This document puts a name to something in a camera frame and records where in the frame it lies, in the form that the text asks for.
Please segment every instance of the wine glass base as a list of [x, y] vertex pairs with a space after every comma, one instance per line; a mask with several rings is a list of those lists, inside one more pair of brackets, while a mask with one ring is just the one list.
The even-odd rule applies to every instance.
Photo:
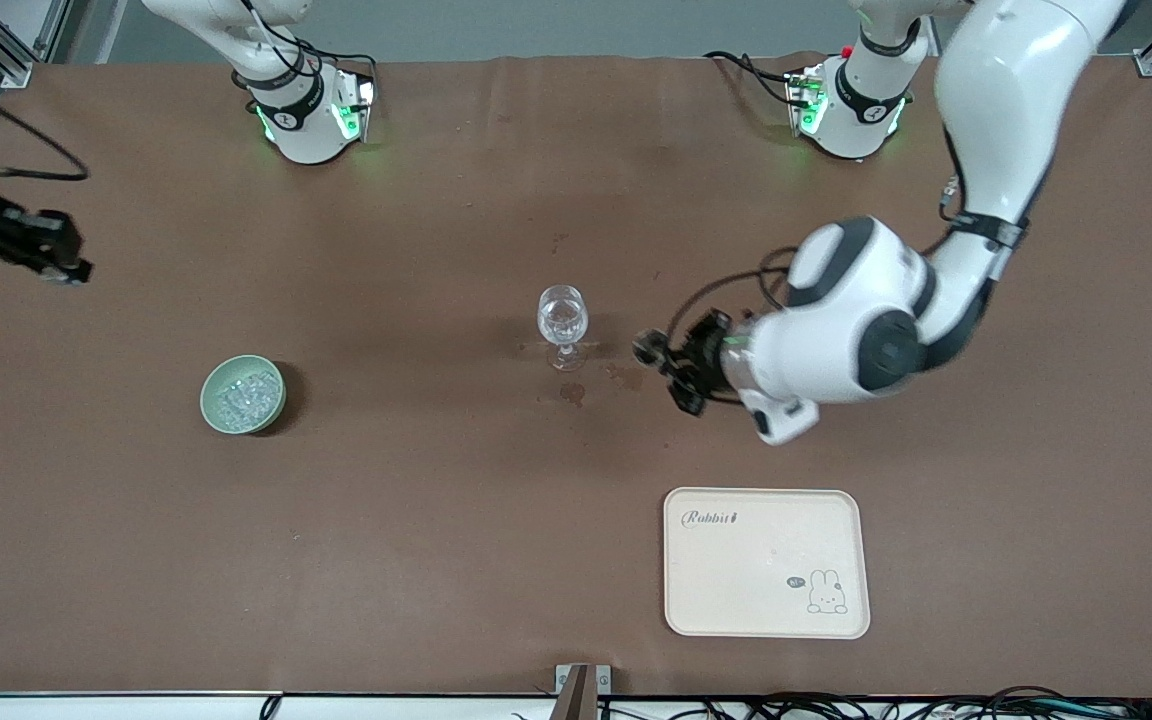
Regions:
[[550, 366], [558, 370], [559, 373], [571, 373], [574, 370], [581, 370], [581, 366], [584, 365], [585, 356], [581, 355], [579, 350], [563, 355], [559, 351], [558, 346], [550, 346]]

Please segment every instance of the dark circular joint cap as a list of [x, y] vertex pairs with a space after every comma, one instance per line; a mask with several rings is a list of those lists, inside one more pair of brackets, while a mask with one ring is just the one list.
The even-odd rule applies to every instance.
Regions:
[[870, 320], [856, 348], [856, 382], [869, 392], [901, 382], [918, 372], [927, 348], [918, 342], [914, 316], [888, 310]]

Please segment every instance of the green bowl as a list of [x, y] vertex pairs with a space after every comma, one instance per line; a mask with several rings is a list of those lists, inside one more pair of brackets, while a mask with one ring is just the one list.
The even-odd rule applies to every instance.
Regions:
[[[270, 411], [270, 416], [266, 416], [265, 419], [259, 420], [259, 423], [256, 423], [251, 427], [230, 427], [230, 425], [225, 424], [223, 416], [220, 415], [220, 391], [223, 391], [223, 388], [232, 386], [236, 381], [241, 381], [243, 378], [260, 372], [268, 372], [278, 378], [278, 402], [274, 404], [274, 409]], [[202, 410], [202, 418], [215, 432], [227, 435], [242, 435], [267, 429], [270, 423], [278, 419], [278, 415], [283, 411], [285, 404], [287, 404], [287, 384], [283, 382], [283, 373], [279, 373], [278, 366], [260, 355], [240, 355], [238, 357], [226, 359], [215, 366], [215, 370], [212, 370], [206, 381], [202, 384], [202, 393], [198, 393], [198, 409]]]

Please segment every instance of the water stain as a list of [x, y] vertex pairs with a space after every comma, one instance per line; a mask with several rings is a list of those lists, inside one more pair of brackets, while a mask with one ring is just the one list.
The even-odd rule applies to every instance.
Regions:
[[607, 370], [608, 378], [621, 386], [621, 389], [641, 391], [643, 389], [643, 370], [638, 367], [621, 367], [616, 363], [608, 363], [604, 367]]
[[585, 386], [582, 386], [579, 382], [563, 382], [563, 387], [559, 389], [558, 395], [567, 402], [571, 402], [573, 406], [585, 406]]

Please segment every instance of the rabbit logo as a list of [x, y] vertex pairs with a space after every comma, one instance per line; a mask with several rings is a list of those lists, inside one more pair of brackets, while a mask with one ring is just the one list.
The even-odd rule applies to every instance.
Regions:
[[835, 570], [813, 570], [812, 589], [808, 593], [808, 612], [844, 615], [847, 598]]

